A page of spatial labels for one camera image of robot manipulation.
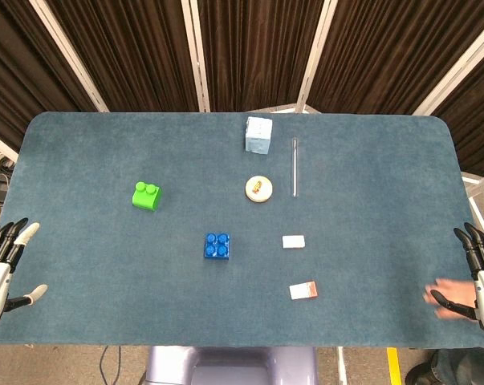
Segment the person's bare hand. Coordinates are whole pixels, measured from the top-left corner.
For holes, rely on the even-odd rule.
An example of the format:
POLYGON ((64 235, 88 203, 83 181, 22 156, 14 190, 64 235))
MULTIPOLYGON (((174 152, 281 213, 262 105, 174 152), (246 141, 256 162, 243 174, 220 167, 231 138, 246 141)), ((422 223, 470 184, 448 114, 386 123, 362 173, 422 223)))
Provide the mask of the person's bare hand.
POLYGON ((441 307, 431 294, 432 290, 439 291, 443 296, 452 302, 474 307, 476 295, 472 281, 458 281, 446 278, 437 278, 433 284, 425 287, 423 298, 426 303, 435 306, 435 314, 440 319, 465 319, 465 317, 441 307))

